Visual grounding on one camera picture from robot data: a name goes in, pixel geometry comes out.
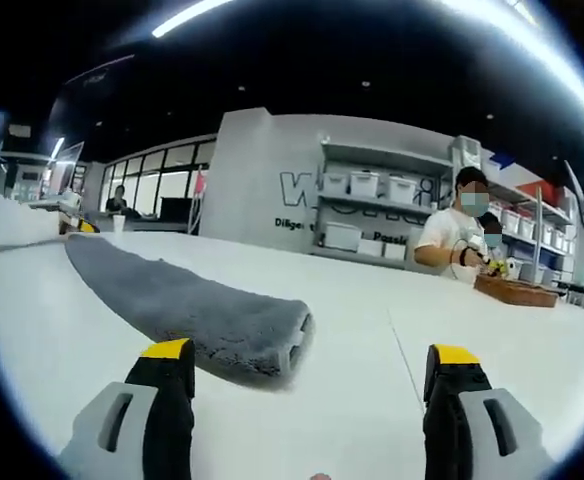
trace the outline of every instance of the towel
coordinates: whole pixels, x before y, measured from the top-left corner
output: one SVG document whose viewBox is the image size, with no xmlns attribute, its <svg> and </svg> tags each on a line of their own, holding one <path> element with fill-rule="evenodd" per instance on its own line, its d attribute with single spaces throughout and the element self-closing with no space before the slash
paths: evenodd
<svg viewBox="0 0 584 480">
<path fill-rule="evenodd" d="M 286 378 L 309 340 L 308 306 L 207 280 L 163 260 L 72 235 L 72 265 L 114 312 L 156 342 L 192 338 L 197 365 L 237 379 Z"/>
</svg>

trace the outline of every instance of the white t-shirt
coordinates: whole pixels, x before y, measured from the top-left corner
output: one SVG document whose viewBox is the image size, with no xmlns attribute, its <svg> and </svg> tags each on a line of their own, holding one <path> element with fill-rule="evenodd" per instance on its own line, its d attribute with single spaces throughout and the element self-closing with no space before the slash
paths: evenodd
<svg viewBox="0 0 584 480">
<path fill-rule="evenodd" d="M 58 235 L 58 212 L 34 210 L 0 194 L 0 246 L 28 245 Z"/>
<path fill-rule="evenodd" d="M 463 250 L 468 246 L 467 240 L 473 235 L 477 236 L 479 251 L 485 255 L 487 246 L 483 238 L 483 229 L 478 220 L 453 208 L 447 208 L 430 215 L 425 222 L 423 233 L 416 248 L 435 246 Z M 447 266 L 441 275 L 467 283 L 474 283 L 479 273 L 478 267 L 462 267 L 458 263 Z"/>
</svg>

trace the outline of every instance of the cup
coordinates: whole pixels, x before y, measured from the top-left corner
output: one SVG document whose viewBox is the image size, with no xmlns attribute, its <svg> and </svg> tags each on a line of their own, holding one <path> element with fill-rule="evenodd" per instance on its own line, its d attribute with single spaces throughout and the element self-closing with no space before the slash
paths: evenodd
<svg viewBox="0 0 584 480">
<path fill-rule="evenodd" d="M 125 225 L 125 215 L 113 215 L 114 233 L 120 235 L 123 233 L 123 226 Z"/>
</svg>

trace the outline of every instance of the white table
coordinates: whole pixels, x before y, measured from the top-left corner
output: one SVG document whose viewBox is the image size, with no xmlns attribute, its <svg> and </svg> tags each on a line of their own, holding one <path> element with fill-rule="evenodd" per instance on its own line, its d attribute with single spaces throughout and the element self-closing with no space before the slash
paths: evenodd
<svg viewBox="0 0 584 480">
<path fill-rule="evenodd" d="M 301 298 L 315 316 L 313 345 L 282 391 L 197 369 L 194 478 L 423 477 L 420 403 L 387 308 L 361 288 L 383 270 L 178 234 L 122 238 L 114 243 L 146 258 Z M 0 253 L 0 368 L 19 413 L 52 454 L 70 439 L 79 411 L 122 381 L 149 343 L 82 283 L 62 245 Z"/>
</svg>

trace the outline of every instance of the hand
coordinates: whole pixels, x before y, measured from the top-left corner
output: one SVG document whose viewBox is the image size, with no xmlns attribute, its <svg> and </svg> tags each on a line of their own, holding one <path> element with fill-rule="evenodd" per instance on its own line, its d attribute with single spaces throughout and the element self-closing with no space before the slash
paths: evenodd
<svg viewBox="0 0 584 480">
<path fill-rule="evenodd" d="M 479 267 L 485 266 L 485 261 L 478 252 L 472 248 L 468 248 L 465 252 L 465 266 L 466 267 Z"/>
</svg>

